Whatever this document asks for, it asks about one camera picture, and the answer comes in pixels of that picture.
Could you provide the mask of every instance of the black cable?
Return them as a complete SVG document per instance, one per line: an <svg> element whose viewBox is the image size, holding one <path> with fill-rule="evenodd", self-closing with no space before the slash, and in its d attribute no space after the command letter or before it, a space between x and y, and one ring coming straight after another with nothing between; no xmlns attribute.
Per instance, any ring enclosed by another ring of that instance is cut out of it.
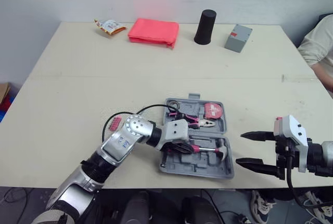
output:
<svg viewBox="0 0 333 224"><path fill-rule="evenodd" d="M4 194L4 202L7 202L7 203L15 203L15 202L19 202L20 200L26 198L26 195L21 197L21 198L18 198L18 199L15 199L14 198L14 195L13 195L13 192L18 192L20 190L24 190L24 188L18 188L18 190L15 190L17 188L10 188L9 190L6 191L6 193Z"/></svg>
<svg viewBox="0 0 333 224"><path fill-rule="evenodd" d="M19 202L20 200L22 199L25 199L25 203L24 203L24 207L21 211L21 214L19 216L19 218L17 219L16 221L16 224L18 224L21 219L22 219L22 216L25 212L25 209L27 208L27 205L28 205L28 197L29 197L29 194L34 190L34 189L31 189L29 192L25 189L25 188L20 188L19 190L15 190L16 188L10 188L9 190L6 191L6 193L4 194L4 201L7 202L7 203L15 203L15 202ZM14 198L14 195L13 195L13 192L17 192L17 191L20 191L20 190L23 190L24 191L24 196L23 197L20 197L20 198L17 198L15 199Z"/></svg>
<svg viewBox="0 0 333 224"><path fill-rule="evenodd" d="M225 224L225 221L224 221L224 219L222 218L222 215L221 215L221 213L219 212L219 210L218 210L218 208L217 208L217 206L216 206L216 204L215 204L215 202L214 202L212 196L210 195L210 193L208 193L208 191L207 191L206 189L201 189L201 191L204 191L204 192L209 196L210 201L212 202L212 204L213 204L213 206L214 206L214 208L215 208L215 211L218 213L218 215L219 215L220 219L222 220L223 224Z"/></svg>
<svg viewBox="0 0 333 224"><path fill-rule="evenodd" d="M166 108L168 108L169 110L170 110L170 109L173 109L174 111L179 112L179 110L178 110L177 108L175 108L175 107L173 107L173 106L170 106L170 105L165 105L165 104L153 104L153 105L147 106L147 107L145 107L145 108L139 110L136 114L138 115L138 114L142 113L143 111L145 111L146 109L153 108L153 107L166 107ZM129 114L129 115L133 115L134 113L124 111L124 112L118 112L118 113L115 113L115 114L113 114L112 116L110 116L110 117L106 120L106 122L104 123L104 126L103 126L103 130L102 130L102 142L104 142L104 139L105 139L105 137L104 137L104 136L105 136L105 130L106 130L106 127L107 127L109 121L110 121L113 117L115 117L115 116L117 116L117 115L120 115L120 114Z"/></svg>
<svg viewBox="0 0 333 224"><path fill-rule="evenodd" d="M220 212L220 214L223 214L223 213L232 213L232 214L236 215L237 217L239 217L239 215L240 215L240 214L238 214L238 213L236 213L234 211L230 211L230 210L226 210L226 211Z"/></svg>
<svg viewBox="0 0 333 224"><path fill-rule="evenodd" d="M106 127L107 127L109 121L110 121L113 117L115 117L115 116L117 116L117 115L120 115L120 114L129 114L129 115L133 115L132 112L126 112L126 111L124 111L124 112L118 112L118 113L115 113L115 114L113 114L112 116L110 116L110 117L106 120L106 122L104 123L104 126L103 126L103 130L102 130L102 142L104 142L105 130L106 130Z"/></svg>
<svg viewBox="0 0 333 224"><path fill-rule="evenodd" d="M24 211L25 211L25 209L26 209L26 207L27 207L27 205L28 205L28 197L29 197L29 195L28 195L28 193L27 193L27 190L25 189L25 188L23 188L23 190L24 190L24 192L25 192L25 203L24 203L24 207L23 207L23 209L22 209L22 211L21 211L21 214L20 214L20 216L19 216L19 218L17 219L17 221L16 221L16 224L19 224L19 222L20 222L20 220L21 220L21 218L22 218L22 216L23 216L23 214L24 214Z"/></svg>
<svg viewBox="0 0 333 224"><path fill-rule="evenodd" d="M150 106L147 106L141 110L139 110L136 114L139 115L140 113L142 113L143 111L145 111L146 109L149 109L149 108L153 108L153 107L166 107L170 110L173 109L174 111L178 112L179 113L179 110L173 106L170 106L170 105L166 105L166 104L153 104L153 105L150 105Z"/></svg>
<svg viewBox="0 0 333 224"><path fill-rule="evenodd" d="M298 205L300 205L302 208L307 208L307 209L313 209L313 208L319 208L319 207L325 207L325 206L331 206L333 205L333 202L323 202L320 204L316 204L316 205L304 205L303 203L301 203L300 199L298 198L295 188L293 187L292 183L291 183L291 170L292 170L292 156L289 156L287 158L287 183L288 183L288 187L291 190L293 197L295 198L295 201Z"/></svg>

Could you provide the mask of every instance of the black cylinder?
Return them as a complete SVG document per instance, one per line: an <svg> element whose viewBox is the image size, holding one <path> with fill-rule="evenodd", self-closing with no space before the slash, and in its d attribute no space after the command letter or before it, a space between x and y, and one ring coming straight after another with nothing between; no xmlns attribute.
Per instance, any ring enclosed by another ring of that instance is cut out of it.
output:
<svg viewBox="0 0 333 224"><path fill-rule="evenodd" d="M210 39L213 32L213 27L215 23L216 12L211 9L205 9L200 18L198 30L194 41L197 44L206 45L210 43Z"/></svg>
<svg viewBox="0 0 333 224"><path fill-rule="evenodd" d="M322 146L318 143L308 143L308 146L308 158L306 161L307 165L325 166Z"/></svg>
<svg viewBox="0 0 333 224"><path fill-rule="evenodd" d="M162 130L154 127L149 140L146 142L149 146L156 147L162 136Z"/></svg>
<svg viewBox="0 0 333 224"><path fill-rule="evenodd" d="M116 166L109 164L96 152L87 160L81 162L82 170L94 181L104 183Z"/></svg>

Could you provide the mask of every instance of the wire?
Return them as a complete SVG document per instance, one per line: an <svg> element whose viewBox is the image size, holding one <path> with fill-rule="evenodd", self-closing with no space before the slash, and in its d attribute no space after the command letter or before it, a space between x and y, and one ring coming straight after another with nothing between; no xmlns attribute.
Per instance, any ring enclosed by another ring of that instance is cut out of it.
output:
<svg viewBox="0 0 333 224"><path fill-rule="evenodd" d="M145 108L139 110L136 114L139 115L140 113L142 113L142 112L145 111L146 109L153 108L153 107L166 107L166 108L168 108L169 110L170 110L170 109L173 109L174 111L179 112L179 110L178 110L177 108L175 108L175 107L173 107L173 106L170 106L170 105L165 105L165 104L153 104L153 105L150 105L150 106L148 106L148 107L145 107ZM134 113L132 113L132 112L127 112L127 111L123 111L123 112L115 113L115 114L113 114L112 116L110 116L110 117L106 120L106 122L104 123L104 126L103 126L103 130L102 130L102 142L104 142L104 139L105 139L105 130L106 130L106 127L107 127L109 121L110 121L113 117L115 117L115 116L117 116L117 115L120 115L120 114L129 114L129 115L133 115Z"/></svg>
<svg viewBox="0 0 333 224"><path fill-rule="evenodd" d="M307 199L303 204L306 205L306 203L309 202L309 201L310 201L310 199ZM305 210L306 210L306 211L309 213L309 215L311 215L313 218L318 219L318 218L317 218L316 216L314 216L313 213L311 213L308 209L305 209Z"/></svg>
<svg viewBox="0 0 333 224"><path fill-rule="evenodd" d="M313 208L319 208L319 207L325 207L325 206L331 206L333 205L333 202L324 202L324 203L320 203L320 204L316 204L316 205L304 205L303 203L301 203L300 199L298 198L295 188L293 187L292 183L291 183L291 170L292 170L292 156L289 156L287 158L287 183L288 183L288 187L291 190L295 201L298 205L300 205L302 208L305 209L313 209Z"/></svg>
<svg viewBox="0 0 333 224"><path fill-rule="evenodd" d="M304 222L304 224L315 224L313 222L314 219L317 219L316 217L312 217L310 220L307 220L306 222Z"/></svg>
<svg viewBox="0 0 333 224"><path fill-rule="evenodd" d="M117 116L117 115L120 115L120 114L129 114L129 115L133 115L132 112L126 112L126 111L124 111L124 112L118 112L118 113L115 113L115 114L113 114L112 116L110 116L110 117L106 120L106 122L104 123L104 126L103 126L103 130L102 130L102 142L104 142L105 130L106 130L106 127L107 127L109 121L110 121L113 117L115 117L115 116Z"/></svg>
<svg viewBox="0 0 333 224"><path fill-rule="evenodd" d="M16 224L19 224L19 222L20 222L20 220L21 220L21 218L22 218L22 216L23 216L23 214L24 214L24 211L25 211L25 209L26 209L26 207L27 207L27 204L28 204L28 197L29 197L29 195L28 195L26 189L23 188L23 190L24 190L24 192L25 192L25 203L24 203L24 207L23 207L23 209L22 209L22 211L21 211L21 214L20 214L19 218L18 218L17 221L16 221Z"/></svg>
<svg viewBox="0 0 333 224"><path fill-rule="evenodd" d="M22 199L25 199L24 207L23 207L23 209L21 211L21 214L20 214L19 218L16 221L16 224L18 224L21 221L21 219L22 219L22 216L23 216L23 214L25 212L25 209L27 208L28 200L29 200L29 194L34 189L31 189L29 192L25 188L20 188L19 190L15 190L15 189L17 189L17 188L10 188L9 190L7 190L6 193L4 194L4 197L3 197L2 201L6 202L6 203L16 203L16 202L19 202ZM14 195L13 195L13 193L21 191L21 190L24 191L24 196L20 197L20 198L15 198Z"/></svg>
<svg viewBox="0 0 333 224"><path fill-rule="evenodd" d="M136 114L139 115L140 113L142 113L143 111L145 111L146 109L149 109L149 108L153 108L153 107L166 107L170 110L173 109L174 111L178 112L179 113L179 110L173 106L170 106L170 105L166 105L166 104L153 104L153 105L150 105L150 106L147 106L141 110L139 110Z"/></svg>
<svg viewBox="0 0 333 224"><path fill-rule="evenodd" d="M220 219L221 219L222 222L225 224L225 221L224 221L224 219L222 218L222 215L221 215L221 213L219 212L219 210L218 210L218 208L217 208L217 206L216 206L216 204L215 204L215 202L214 202L212 196L210 195L210 193L208 193L208 191L207 191L206 189L201 189L201 191L204 191L204 192L209 196L210 201L212 202L212 204L213 204L213 206L214 206L214 208L215 208L215 211L219 214Z"/></svg>
<svg viewBox="0 0 333 224"><path fill-rule="evenodd" d="M220 212L220 214L223 214L223 213L232 213L232 214L236 215L237 217L239 217L239 215L240 215L240 214L238 214L238 213L236 213L234 211L230 211L230 210L226 210L226 211Z"/></svg>

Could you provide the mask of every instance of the gray tool case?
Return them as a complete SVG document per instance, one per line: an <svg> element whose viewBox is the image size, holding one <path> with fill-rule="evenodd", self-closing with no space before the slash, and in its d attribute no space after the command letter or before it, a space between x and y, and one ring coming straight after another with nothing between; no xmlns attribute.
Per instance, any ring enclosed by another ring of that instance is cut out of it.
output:
<svg viewBox="0 0 333 224"><path fill-rule="evenodd" d="M160 164L160 170L166 173L180 175L201 176L220 179L232 179L234 177L233 158L228 138L223 134L226 132L226 119L223 104L213 101L201 101L200 94L189 94L188 99L168 98L165 103L172 105L172 101L179 103L179 111L188 115L199 116L204 119L205 103L216 103L222 107L222 116L215 120L214 127L200 127L200 129L188 129L189 143L206 148L217 148L221 145L227 147L227 155L221 161L219 155L214 152L200 152L194 154L180 154L164 151ZM169 109L165 108L163 124L174 120L168 116Z"/></svg>

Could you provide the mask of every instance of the white table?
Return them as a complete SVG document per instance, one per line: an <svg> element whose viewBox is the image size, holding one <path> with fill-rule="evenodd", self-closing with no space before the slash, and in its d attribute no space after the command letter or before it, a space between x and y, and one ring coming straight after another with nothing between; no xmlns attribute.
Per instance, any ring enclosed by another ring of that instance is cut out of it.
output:
<svg viewBox="0 0 333 224"><path fill-rule="evenodd" d="M280 26L250 26L240 54L223 48L234 25L215 25L205 46L193 41L196 27L182 24L170 50L130 43L127 32L107 36L93 23L62 23L0 124L0 185L56 188L100 144L112 113L188 93L224 104L233 160L275 164L274 142L239 136L272 131L276 116L294 115L314 142L333 140L333 100ZM144 115L161 123L162 111ZM159 161L158 151L138 144L105 187L287 187L236 163L232 180L217 180L161 173ZM294 170L294 186L333 184L332 178Z"/></svg>

